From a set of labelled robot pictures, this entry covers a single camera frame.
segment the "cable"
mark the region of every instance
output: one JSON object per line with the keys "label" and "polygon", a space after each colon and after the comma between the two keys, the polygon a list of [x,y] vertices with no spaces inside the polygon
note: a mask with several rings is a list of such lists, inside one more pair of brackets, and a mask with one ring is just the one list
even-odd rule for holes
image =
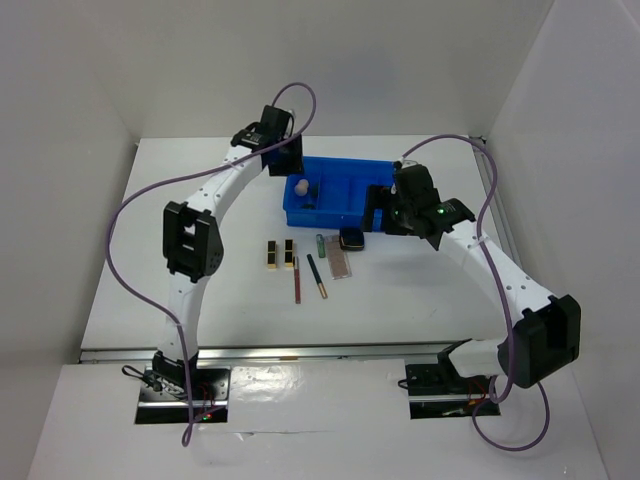
{"label": "cable", "polygon": [[[476,387],[478,387],[480,389],[480,391],[482,392],[482,397],[479,399],[475,399],[475,398],[471,398],[471,395],[473,395],[473,388],[472,385],[475,385]],[[465,410],[467,408],[471,408],[475,405],[477,405],[480,402],[483,402],[485,398],[487,398],[487,391],[484,389],[484,387],[482,386],[482,384],[480,382],[478,382],[476,379],[472,378],[471,381],[468,383],[468,387],[469,387],[469,394],[468,394],[468,399],[469,399],[469,403],[465,408]]]}
{"label": "cable", "polygon": [[106,260],[107,260],[107,265],[109,267],[109,270],[111,270],[111,273],[113,274],[113,276],[115,277],[116,281],[126,290],[128,291],[131,295],[133,295],[134,297],[138,298],[139,300],[142,300],[143,302],[145,302],[148,305],[151,305],[152,307],[155,307],[156,309],[160,310],[162,313],[164,313],[167,317],[169,317],[171,319],[171,321],[173,321],[173,323],[176,324],[176,328],[178,330],[178,337],[180,338],[180,346],[182,348],[182,357],[184,360],[184,370],[185,370],[185,378],[186,378],[186,393],[187,393],[187,407],[188,407],[188,411],[189,411],[189,422],[187,425],[187,428],[185,429],[184,433],[182,434],[182,446],[183,447],[187,447],[189,446],[189,442],[191,441],[191,435],[193,433],[193,426],[199,422],[200,420],[202,420],[202,418],[205,415],[208,415],[210,413],[213,413],[214,411],[222,408],[222,407],[216,407],[214,409],[208,410],[206,412],[204,412],[201,415],[195,416],[194,412],[193,412],[193,389],[192,389],[192,385],[191,385],[191,372],[189,370],[189,359],[188,359],[188,353],[187,353],[187,344],[184,338],[184,332],[182,330],[182,324],[180,323],[180,320],[178,320],[178,317],[172,312],[170,311],[167,307],[164,307],[163,305],[160,305],[158,302],[152,300],[151,298],[147,297],[146,295],[140,293],[138,290],[136,290],[135,288],[133,288],[131,285],[129,285],[126,280],[120,275],[120,273],[118,272],[118,270],[116,269],[116,266],[113,262],[113,257],[111,254],[111,240],[113,239],[113,232],[115,230],[116,227],[116,223],[118,221],[118,217],[120,216],[120,214],[122,213],[122,211],[131,203],[133,202],[135,199],[139,198],[140,196],[144,195],[145,193],[148,193],[152,190],[155,190],[156,188],[160,188],[160,187],[164,187],[166,185],[171,185],[173,183],[178,183],[178,182],[184,182],[186,180],[193,180],[195,178],[200,178],[200,177],[204,177],[207,175],[216,175],[220,172],[223,172],[229,168],[232,168],[233,166],[239,165],[240,163],[246,162],[247,160],[250,160],[254,157],[258,157],[262,154],[271,152],[273,150],[276,150],[284,145],[287,145],[288,143],[292,142],[293,140],[295,140],[296,138],[300,137],[302,135],[302,133],[309,127],[309,125],[311,124],[311,122],[313,121],[313,118],[315,117],[316,114],[316,94],[315,92],[311,89],[311,87],[309,85],[307,85],[306,83],[303,82],[293,82],[290,83],[288,85],[285,85],[275,96],[272,105],[275,105],[275,103],[278,101],[278,99],[280,98],[280,96],[286,92],[287,90],[289,90],[290,88],[293,87],[302,87],[305,90],[307,90],[307,92],[309,92],[309,95],[311,96],[311,113],[309,113],[309,118],[307,119],[307,121],[305,122],[305,124],[300,128],[300,130],[298,130],[296,133],[294,133],[293,135],[291,135],[289,138],[278,142],[270,147],[267,148],[263,148],[262,150],[257,150],[255,152],[252,152],[248,155],[245,155],[244,157],[234,161],[234,162],[229,162],[225,165],[221,165],[219,167],[215,167],[215,168],[211,168],[209,170],[205,170],[203,172],[198,172],[198,173],[192,173],[190,175],[184,175],[181,177],[175,177],[175,178],[169,178],[167,180],[162,180],[160,182],[157,183],[153,183],[151,185],[148,185],[140,190],[138,190],[137,192],[135,192],[134,194],[132,194],[131,196],[129,196],[126,200],[124,200],[122,202],[122,204],[116,209],[116,211],[114,212],[113,216],[111,217],[111,220],[109,221],[109,224],[107,226],[107,235],[106,235],[106,245],[105,245],[105,256],[106,256]]}
{"label": "cable", "polygon": [[131,377],[131,378],[137,378],[142,383],[144,383],[147,387],[150,387],[153,390],[162,388],[160,385],[160,382],[158,382],[155,378],[153,378],[153,375],[142,373],[140,370],[132,367],[131,365],[124,365],[121,371],[123,375],[126,375],[127,377]]}
{"label": "cable", "polygon": [[210,395],[210,400],[209,400],[209,404],[211,405],[211,408],[213,408],[213,402],[215,401],[215,391],[213,389],[213,385],[209,384],[209,395]]}
{"label": "cable", "polygon": [[202,386],[202,384],[200,384],[198,388],[202,390],[202,406],[200,407],[200,415],[202,415],[207,406],[207,390]]}
{"label": "cable", "polygon": [[[402,160],[406,159],[406,157],[411,155],[420,147],[423,147],[428,143],[435,142],[436,140],[443,140],[443,139],[460,140],[462,142],[468,143],[472,147],[475,147],[478,150],[480,150],[484,154],[484,156],[487,157],[487,160],[489,161],[489,166],[491,167],[491,186],[489,188],[489,193],[487,193],[487,198],[482,204],[482,207],[480,208],[480,213],[478,214],[478,220],[476,222],[476,235],[478,238],[482,238],[482,222],[484,220],[485,214],[487,213],[487,209],[491,204],[491,200],[493,200],[493,197],[496,193],[496,188],[498,187],[498,166],[496,165],[496,161],[494,160],[489,150],[487,150],[483,145],[480,145],[474,142],[473,140],[470,140],[467,137],[463,137],[461,135],[454,135],[454,134],[435,135],[431,138],[427,138],[426,140],[423,140],[417,143],[416,145],[411,147],[409,150],[407,150],[402,155]],[[538,383],[538,387],[540,388],[540,393],[542,394],[542,399],[544,401],[545,422],[544,422],[544,427],[542,428],[542,432],[533,442],[528,443],[527,445],[523,445],[521,447],[508,447],[505,445],[500,445],[499,443],[494,442],[493,440],[488,438],[484,434],[484,432],[482,432],[476,418],[482,406],[486,405],[487,402],[492,402],[498,405],[507,399],[507,397],[511,393],[511,389],[513,388],[513,374],[515,369],[515,355],[513,354],[515,350],[514,339],[513,339],[513,322],[511,319],[511,312],[509,311],[509,303],[507,301],[507,295],[505,293],[504,286],[502,284],[502,279],[500,278],[500,273],[498,272],[498,268],[496,267],[496,264],[493,261],[493,258],[491,257],[491,253],[489,253],[489,249],[484,244],[484,242],[480,242],[480,248],[482,249],[482,253],[484,254],[484,257],[487,260],[487,264],[489,265],[489,270],[491,270],[491,275],[493,276],[493,279],[496,283],[496,287],[498,289],[498,296],[500,297],[500,304],[502,305],[502,311],[504,312],[504,318],[507,326],[507,346],[509,348],[509,365],[507,368],[507,385],[504,391],[500,396],[496,395],[496,387],[495,387],[496,377],[495,376],[492,377],[489,383],[489,398],[484,402],[478,404],[478,406],[476,406],[476,408],[473,409],[473,415],[472,415],[473,426],[475,427],[478,434],[482,437],[482,439],[485,440],[490,445],[496,448],[499,448],[500,450],[506,450],[508,452],[522,452],[525,450],[529,450],[530,448],[533,448],[538,443],[540,443],[544,438],[544,436],[547,434],[547,430],[549,429],[549,423],[551,421],[551,410],[549,408],[549,399],[547,398],[547,393],[545,392],[544,387],[542,386],[541,383]]]}

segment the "white tabletop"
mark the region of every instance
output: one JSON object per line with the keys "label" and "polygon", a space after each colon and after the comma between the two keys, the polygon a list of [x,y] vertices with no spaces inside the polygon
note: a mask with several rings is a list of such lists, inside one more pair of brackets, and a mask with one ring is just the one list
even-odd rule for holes
{"label": "white tabletop", "polygon": [[[305,137],[305,155],[396,160],[424,137]],[[221,163],[227,138],[143,139],[126,195],[170,177]],[[457,197],[478,212],[485,198],[471,147],[441,140],[411,157],[427,165],[441,198]],[[203,180],[155,190],[122,214],[114,239],[115,262],[132,285],[163,303],[168,298],[162,256],[162,211],[182,201]],[[317,260],[329,293],[320,298],[304,256],[317,254],[315,235],[331,230],[290,228],[282,209],[283,178],[267,172],[247,186],[221,226],[222,266],[205,294],[198,339],[202,347],[438,342],[504,335],[503,320],[480,289],[424,240],[366,235],[366,249],[350,253],[353,277],[332,280]],[[496,242],[491,215],[485,230]],[[294,239],[301,260],[302,305],[294,304],[293,274],[268,271],[268,240],[282,251]],[[108,269],[100,278],[83,349],[155,347],[163,315],[125,292]]]}
{"label": "white tabletop", "polygon": [[[236,367],[229,422],[199,426],[185,449],[184,425],[134,425],[139,382],[120,365],[65,366],[29,480],[606,480],[570,369],[544,382],[547,437],[517,454],[485,444],[470,418],[410,420],[403,376],[402,360]],[[540,432],[536,388],[501,410],[479,420],[497,441]]]}

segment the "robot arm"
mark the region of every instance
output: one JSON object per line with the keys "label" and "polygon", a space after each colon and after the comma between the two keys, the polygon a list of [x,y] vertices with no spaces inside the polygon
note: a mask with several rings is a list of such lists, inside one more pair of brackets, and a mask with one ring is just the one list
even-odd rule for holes
{"label": "robot arm", "polygon": [[[533,281],[482,232],[473,213],[459,200],[440,200],[426,167],[394,164],[394,186],[369,187],[363,230],[371,231],[376,211],[380,229],[392,235],[416,235],[447,254],[487,297],[502,309],[495,280],[480,242],[489,251],[504,285],[513,319],[514,383],[529,388],[578,357],[580,306],[569,295],[556,298]],[[466,340],[445,349],[439,363],[451,377],[501,375],[508,371],[506,339]]]}
{"label": "robot arm", "polygon": [[[224,257],[219,232],[222,219],[244,187],[265,167],[271,176],[304,173],[302,139],[292,138],[287,145],[261,157],[242,163],[238,160],[282,142],[292,129],[290,112],[265,106],[260,122],[252,123],[233,137],[223,162],[228,168],[210,177],[186,201],[169,202],[165,207],[162,249],[171,273],[168,308],[182,326],[191,372],[196,371],[198,360],[197,331],[204,291]],[[153,357],[153,371],[184,389],[183,358],[177,326],[167,318],[162,341]]]}

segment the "white wall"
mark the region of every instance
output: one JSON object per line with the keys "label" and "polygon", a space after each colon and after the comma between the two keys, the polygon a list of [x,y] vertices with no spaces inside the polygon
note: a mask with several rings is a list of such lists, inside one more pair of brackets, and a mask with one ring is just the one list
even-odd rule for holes
{"label": "white wall", "polygon": [[[317,90],[314,135],[485,134],[551,4],[65,1],[144,137],[230,135],[293,80]],[[306,97],[293,98],[306,115]]]}
{"label": "white wall", "polygon": [[57,1],[0,5],[0,478],[25,478],[77,353],[132,139]]}
{"label": "white wall", "polygon": [[523,263],[582,305],[575,375],[613,480],[640,469],[639,19],[556,0],[489,136]]}

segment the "blue plastic tray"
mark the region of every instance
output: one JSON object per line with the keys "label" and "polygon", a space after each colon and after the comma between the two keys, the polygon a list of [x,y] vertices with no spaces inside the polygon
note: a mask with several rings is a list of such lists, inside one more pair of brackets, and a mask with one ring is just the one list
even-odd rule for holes
{"label": "blue plastic tray", "polygon": [[[304,175],[291,175],[284,189],[283,208],[291,227],[358,227],[362,223],[369,185],[393,184],[393,163],[347,158],[304,157]],[[298,181],[309,181],[309,192],[296,195]],[[381,212],[373,230],[380,231]]]}

